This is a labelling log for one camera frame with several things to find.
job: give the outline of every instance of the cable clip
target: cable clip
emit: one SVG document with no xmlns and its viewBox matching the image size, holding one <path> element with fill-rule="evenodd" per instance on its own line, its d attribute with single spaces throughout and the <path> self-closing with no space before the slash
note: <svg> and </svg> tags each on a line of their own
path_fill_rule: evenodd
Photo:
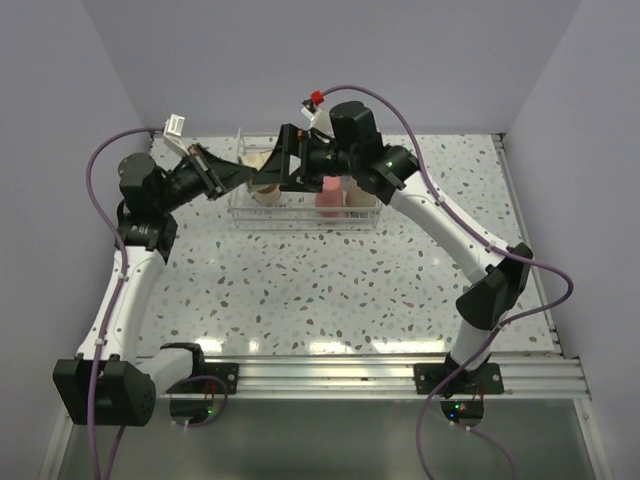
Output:
<svg viewBox="0 0 640 480">
<path fill-rule="evenodd" d="M 496 249 L 496 246 L 497 245 L 495 240 L 489 240 L 489 243 L 484 247 L 484 251 L 487 253 L 491 253 Z"/>
</svg>

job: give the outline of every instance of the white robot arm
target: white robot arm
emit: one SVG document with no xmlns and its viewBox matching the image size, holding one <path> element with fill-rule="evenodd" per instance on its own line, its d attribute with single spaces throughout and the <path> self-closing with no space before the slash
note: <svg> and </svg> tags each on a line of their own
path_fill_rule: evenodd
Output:
<svg viewBox="0 0 640 480">
<path fill-rule="evenodd" d="M 496 247 L 531 258 L 526 245 L 510 248 L 437 185 L 436 195 L 432 195 L 416 158 L 404 147 L 382 144 L 373 114 L 361 102 L 339 104 L 328 116 L 317 106 L 307 109 L 312 128 L 283 125 L 276 146 L 260 171 L 225 162 L 198 144 L 188 149 L 179 145 L 175 151 L 185 156 L 170 172 L 163 173 L 146 154 L 134 154 L 121 162 L 120 190 L 129 211 L 125 214 L 121 210 L 118 219 L 129 268 L 102 342 L 100 379 L 105 386 L 100 391 L 108 401 L 102 402 L 106 407 L 96 411 L 97 424 L 144 425 L 150 419 L 156 395 L 180 380 L 203 373 L 204 357 L 195 344 L 166 345 L 152 359 L 134 366 L 144 312 L 175 238 L 176 224 L 170 212 L 201 193 L 216 199 L 249 180 L 257 185 L 278 184 L 282 191 L 318 191 L 325 175 L 352 175 L 363 190 L 406 215 L 435 239 L 472 283 L 456 302 L 463 321 L 447 355 L 444 373 L 471 358 L 499 319 L 513 307 L 524 289 L 529 268 L 478 243 L 451 220 L 439 203 L 446 201 Z M 291 156 L 300 160 L 294 171 L 289 168 Z M 54 370 L 54 381 L 75 423 L 85 424 L 87 420 L 85 383 L 96 344 L 101 341 L 100 325 L 121 275 L 120 263 L 120 252 L 116 252 L 105 299 L 76 357 L 59 360 Z M 487 348 L 466 367 L 466 372 L 473 375 L 479 371 L 488 356 Z M 144 408 L 135 407 L 140 402 Z"/>
</svg>

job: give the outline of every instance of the light purple wall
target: light purple wall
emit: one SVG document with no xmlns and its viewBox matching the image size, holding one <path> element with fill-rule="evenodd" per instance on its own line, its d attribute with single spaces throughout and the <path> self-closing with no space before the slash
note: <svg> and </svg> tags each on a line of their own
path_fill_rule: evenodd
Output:
<svg viewBox="0 0 640 480">
<path fill-rule="evenodd" d="M 418 131 L 504 132 L 579 4 L 83 2 L 142 119 L 180 112 L 205 133 L 299 122 L 301 100 L 339 83 L 386 95 Z M 376 116 L 399 129 L 383 109 Z"/>
<path fill-rule="evenodd" d="M 51 380 L 92 323 L 113 252 L 84 190 L 102 140 L 141 122 L 77 0 L 0 2 L 0 477 L 36 478 Z M 112 209 L 123 141 L 96 168 Z"/>
<path fill-rule="evenodd" d="M 507 135 L 534 247 L 576 279 L 556 324 L 621 480 L 640 478 L 639 19 L 637 0 L 584 0 Z"/>
</svg>

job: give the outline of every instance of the terrazzo surface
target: terrazzo surface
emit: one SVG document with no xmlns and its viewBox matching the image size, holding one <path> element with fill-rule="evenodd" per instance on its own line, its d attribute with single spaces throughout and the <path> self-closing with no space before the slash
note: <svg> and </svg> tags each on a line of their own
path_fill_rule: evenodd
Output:
<svg viewBox="0 0 640 480">
<path fill-rule="evenodd" d="M 233 159 L 235 137 L 199 141 Z M 410 148 L 406 136 L 385 141 Z M 431 175 L 485 228 L 517 243 L 520 231 L 490 136 L 420 136 Z M 178 157 L 161 141 L 164 168 Z M 223 198 L 174 213 L 179 231 L 151 295 L 138 355 L 197 341 L 208 355 L 407 354 L 448 351 L 468 287 L 454 261 L 419 227 L 384 208 L 372 232 L 238 230 Z M 540 305 L 531 280 L 515 311 Z M 510 326 L 494 351 L 548 352 L 544 315 Z"/>
</svg>

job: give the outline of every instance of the pink cup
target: pink cup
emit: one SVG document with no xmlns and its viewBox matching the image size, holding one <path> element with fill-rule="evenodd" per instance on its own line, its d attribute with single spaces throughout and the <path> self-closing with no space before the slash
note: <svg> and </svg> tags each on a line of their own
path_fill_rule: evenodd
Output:
<svg viewBox="0 0 640 480">
<path fill-rule="evenodd" d="M 322 192 L 316 194 L 316 207 L 341 208 L 344 206 L 344 196 L 340 177 L 324 177 Z M 323 217 L 338 217 L 340 212 L 318 212 Z"/>
</svg>

